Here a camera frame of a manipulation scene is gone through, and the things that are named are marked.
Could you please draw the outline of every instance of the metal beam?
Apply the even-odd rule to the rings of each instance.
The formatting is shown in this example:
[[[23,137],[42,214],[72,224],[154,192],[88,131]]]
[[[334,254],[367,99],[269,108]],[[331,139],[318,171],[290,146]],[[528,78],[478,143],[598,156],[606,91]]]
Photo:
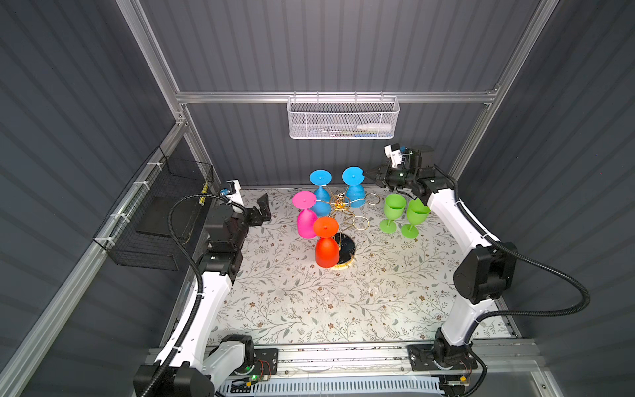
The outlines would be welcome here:
[[[320,343],[303,345],[263,345],[276,348],[278,373],[274,378],[350,377],[404,375],[412,373],[410,344],[432,341]],[[146,364],[153,364],[161,349],[150,349]],[[488,365],[489,372],[530,372],[545,368],[545,360],[533,339],[476,339],[474,352]],[[430,370],[422,375],[449,375],[462,370]]]
[[[117,5],[121,10],[130,31],[132,31],[141,52],[144,54],[145,61],[148,63],[148,66],[152,71],[152,75],[159,85],[161,93],[163,93],[163,97],[170,107],[170,111],[172,112],[175,120],[185,118],[187,124],[190,126],[190,131],[185,133],[184,138],[190,148],[190,151],[192,152],[192,155],[194,156],[194,159],[200,163],[213,165],[210,155],[205,149],[201,135],[196,129],[191,115],[177,100],[175,95],[178,92],[177,81],[170,71],[168,61],[163,55],[159,41],[154,35],[154,31],[150,26],[147,16],[145,15],[141,2],[139,0],[117,0]],[[214,181],[218,182],[216,167],[213,167],[213,171]]]
[[[490,104],[494,91],[457,92],[177,92],[181,104],[285,104],[289,98],[298,102],[381,102],[397,97],[401,104],[477,103]]]
[[[547,24],[549,17],[551,17],[551,14],[558,5],[558,1],[559,0],[542,0],[536,8],[527,29],[525,29],[525,32],[523,33],[523,37],[521,37],[520,42],[516,46],[512,57],[500,77],[500,81],[497,85],[498,89],[496,98],[490,105],[486,105],[485,109],[483,109],[481,115],[476,121],[476,124],[472,128],[470,135],[463,144],[457,159],[454,161],[452,168],[450,168],[450,175],[456,179],[461,176],[467,166],[467,162],[470,158],[472,158],[472,155],[476,151],[476,147],[483,138],[485,131],[490,126],[491,121],[498,112],[500,104],[505,99],[505,96],[507,96],[516,76],[518,76],[518,72],[523,67],[529,52],[531,52],[533,45],[536,44],[536,41]]]
[[[185,131],[185,123],[179,121],[168,133],[161,143],[163,153],[171,154]],[[157,149],[148,164],[137,177],[137,182],[143,182],[163,157],[161,150]],[[138,189],[144,189],[141,184],[132,184],[129,191],[117,204],[115,213],[121,212],[135,196]],[[98,236],[108,236],[117,219],[111,217],[101,228]],[[57,335],[60,333],[66,321],[84,295],[84,292],[93,281],[93,278],[106,260],[107,254],[96,242],[91,242],[84,255],[79,259],[75,268],[64,281],[51,302],[39,317],[29,334],[20,344],[11,360],[0,373],[0,396],[17,397],[27,385],[40,362],[48,352]]]
[[[152,75],[161,89],[161,93],[163,93],[165,102],[168,103],[174,119],[178,119],[182,113],[182,109],[174,96],[174,93],[178,91],[178,86],[159,47],[159,42],[150,28],[150,22],[145,16],[141,4],[136,0],[117,0],[117,5],[128,23],[128,27],[132,31],[132,35],[135,37],[141,52],[144,54],[145,61],[148,63],[150,71],[152,71]]]

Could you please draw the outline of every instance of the wine glass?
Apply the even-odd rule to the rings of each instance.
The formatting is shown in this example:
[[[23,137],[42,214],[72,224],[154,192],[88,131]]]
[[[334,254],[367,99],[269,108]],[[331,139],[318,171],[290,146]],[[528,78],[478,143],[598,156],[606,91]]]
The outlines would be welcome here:
[[[420,199],[410,201],[406,216],[410,225],[401,227],[401,234],[406,238],[415,238],[419,235],[419,230],[415,226],[422,224],[430,215],[430,208],[426,207]]]
[[[386,218],[379,222],[379,228],[384,233],[394,233],[397,230],[397,224],[394,222],[399,219],[403,210],[406,208],[406,199],[400,194],[389,194],[384,204],[384,215]]]

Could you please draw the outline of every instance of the black round base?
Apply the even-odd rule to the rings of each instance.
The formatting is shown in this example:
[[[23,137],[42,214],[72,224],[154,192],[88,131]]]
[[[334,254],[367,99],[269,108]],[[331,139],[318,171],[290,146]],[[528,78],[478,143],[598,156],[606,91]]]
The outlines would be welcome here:
[[[350,262],[353,259],[353,255],[355,255],[355,242],[344,233],[335,233],[333,239],[340,246],[340,260],[337,264],[341,265]]]

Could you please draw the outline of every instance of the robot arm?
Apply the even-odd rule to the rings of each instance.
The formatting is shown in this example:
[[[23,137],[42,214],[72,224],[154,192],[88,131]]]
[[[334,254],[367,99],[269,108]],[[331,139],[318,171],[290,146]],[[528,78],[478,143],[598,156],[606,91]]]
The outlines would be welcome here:
[[[385,153],[388,162],[364,173],[380,187],[391,191],[396,188],[410,188],[418,199],[430,207],[450,229],[457,240],[462,263],[454,273],[457,297],[448,319],[437,331],[433,348],[434,362],[440,368],[448,368],[460,362],[469,343],[469,329],[476,318],[487,311],[511,286],[516,259],[496,250],[484,236],[489,234],[498,239],[473,216],[486,234],[479,233],[458,209],[452,181],[433,162],[433,150],[428,146],[417,148],[389,145]],[[503,243],[516,251],[512,243]]]
[[[244,207],[237,180],[225,182],[221,195]],[[228,296],[243,261],[241,249],[249,226],[262,225],[271,220],[268,196],[264,194],[257,203],[259,209],[244,208],[245,211],[225,203],[210,208],[204,226],[209,234],[207,250],[198,263],[203,281],[203,298],[176,355],[169,362],[163,380],[146,395],[212,396],[233,371],[246,372],[246,368],[253,366],[255,352],[251,337],[230,335],[207,358],[205,347],[218,310]],[[155,365],[142,365],[137,370],[133,383],[138,396],[144,395],[159,364],[167,360],[174,347],[178,346],[176,342],[189,319],[187,313],[191,313],[196,304],[197,289],[195,279],[183,311],[185,315],[158,354]]]

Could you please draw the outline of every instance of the black cable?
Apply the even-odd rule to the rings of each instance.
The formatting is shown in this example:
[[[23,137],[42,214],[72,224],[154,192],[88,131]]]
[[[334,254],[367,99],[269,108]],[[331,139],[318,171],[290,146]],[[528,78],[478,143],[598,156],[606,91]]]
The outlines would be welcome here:
[[[408,197],[410,197],[410,198],[411,198],[411,199],[413,199],[413,200],[415,199],[415,198],[414,198],[414,197],[413,197],[410,193],[408,193],[408,192],[404,192],[404,191],[400,191],[400,190],[399,190],[399,189],[397,189],[396,187],[395,187],[395,191],[396,191],[397,193],[404,194],[405,196],[408,196]]]
[[[494,247],[496,247],[497,249],[507,253],[508,255],[512,255],[513,257],[516,257],[519,260],[522,260],[523,262],[527,262],[530,265],[533,265],[539,269],[545,270],[551,274],[556,275],[557,277],[560,277],[561,279],[565,280],[566,282],[568,282],[569,284],[573,285],[581,294],[582,298],[580,299],[580,302],[578,302],[577,304],[568,307],[566,309],[558,309],[558,310],[543,310],[543,311],[530,311],[530,310],[497,310],[497,311],[490,311],[488,313],[483,313],[480,316],[478,316],[474,322],[472,323],[472,325],[470,326],[470,328],[467,331],[467,334],[465,336],[465,342],[468,343],[470,341],[470,339],[472,338],[472,334],[474,333],[474,330],[476,329],[476,327],[481,323],[481,321],[485,320],[486,318],[489,317],[494,317],[494,316],[529,316],[529,317],[557,317],[557,316],[566,316],[569,314],[573,314],[573,313],[577,313],[581,310],[583,310],[585,307],[587,307],[589,305],[589,303],[591,303],[591,296],[589,295],[589,291],[587,291],[587,289],[584,287],[584,285],[582,285],[578,280],[576,280],[575,278],[569,276],[568,274],[555,269],[551,266],[545,265],[544,263],[541,263],[537,260],[531,259],[525,255],[522,255],[518,252],[512,251],[510,249],[508,249],[506,246],[504,246],[503,244],[500,243],[500,241],[495,240],[493,237],[491,237],[489,234],[487,234],[485,232],[485,230],[478,224],[478,222],[476,222],[476,220],[474,218],[472,218],[472,215],[470,215],[469,212],[467,212],[467,210],[465,209],[465,207],[463,206],[463,202],[461,201],[461,199],[459,198],[458,195],[458,182],[456,179],[454,179],[453,177],[447,175],[445,172],[443,172],[439,166],[434,165],[434,167],[437,169],[437,171],[442,174],[444,177],[446,177],[450,182],[452,182],[453,185],[453,189],[454,189],[454,197],[455,197],[455,201],[457,202],[457,208],[458,210],[461,212],[461,214],[465,217],[465,219],[470,223],[470,225],[472,225],[476,231],[478,233],[480,233],[485,240],[487,240],[487,242],[489,242],[489,244],[492,244]],[[470,394],[472,394],[474,392],[474,390],[476,390],[478,388],[478,386],[481,385],[481,383],[483,383],[483,379],[485,378],[485,374],[487,373],[487,370],[485,369],[485,364],[483,363],[483,361],[481,360],[481,358],[479,358],[479,356],[477,356],[476,354],[474,354],[472,352],[472,348],[471,346],[468,345],[468,350],[470,351],[470,353],[476,358],[476,360],[481,364],[481,366],[483,366],[483,373],[481,374],[481,376],[479,377],[479,380],[476,382],[476,384],[474,385],[474,387],[472,389],[470,389],[470,391],[463,395],[463,397],[469,396]]]
[[[183,330],[181,331],[181,334],[178,336],[176,342],[174,342],[174,346],[172,347],[172,350],[170,351],[168,356],[165,358],[165,360],[163,360],[159,369],[157,369],[154,372],[154,375],[152,376],[150,382],[148,383],[148,386],[145,387],[144,391],[141,393],[139,397],[148,397],[150,395],[150,392],[155,388],[155,386],[157,386],[159,381],[163,378],[163,375],[165,374],[165,371],[167,371],[168,367],[170,366],[170,363],[174,359],[174,356],[177,355],[179,351],[179,347],[181,347],[181,345],[183,344],[183,341],[185,340],[185,336],[187,336],[187,332],[190,330],[190,327],[192,326],[192,323],[194,322],[194,318],[196,317],[196,313],[198,312],[199,306],[201,305],[201,299],[203,298],[203,295],[202,295],[203,294],[203,275],[201,274],[201,271],[198,268],[198,265],[194,261],[194,258],[192,258],[190,254],[187,253],[187,250],[185,249],[183,243],[178,239],[177,234],[174,231],[174,225],[172,224],[172,215],[174,214],[174,210],[178,207],[178,205],[184,202],[185,200],[188,200],[191,198],[199,198],[199,197],[210,197],[210,198],[219,199],[227,203],[228,205],[233,205],[235,207],[240,208],[245,213],[247,212],[247,209],[243,205],[240,205],[233,201],[229,201],[229,199],[227,199],[226,197],[217,196],[216,194],[208,194],[208,193],[199,193],[199,194],[193,194],[191,196],[183,197],[179,199],[176,203],[174,203],[172,208],[170,208],[170,212],[168,212],[168,230],[170,231],[170,236],[172,236],[172,239],[177,244],[178,249],[181,251],[183,256],[187,259],[188,264],[194,271],[194,275],[196,277],[196,285],[197,285],[196,298],[194,299],[194,307],[192,308],[192,311],[190,312],[190,316],[187,318],[187,321],[185,322],[185,325],[183,327]]]
[[[476,381],[474,386],[472,386],[472,388],[470,390],[468,390],[467,393],[463,394],[461,397],[471,396],[472,393],[475,392],[476,389],[478,389],[481,386],[481,384],[485,380],[485,375],[487,375],[487,365],[485,365],[485,363],[483,362],[483,360],[481,360],[481,358],[479,356],[474,354],[474,352],[472,351],[472,345],[471,344],[467,345],[467,352],[469,354],[471,354],[474,358],[476,358],[476,361],[478,361],[478,363],[481,365],[482,371],[481,371],[481,375],[478,377],[478,380]]]

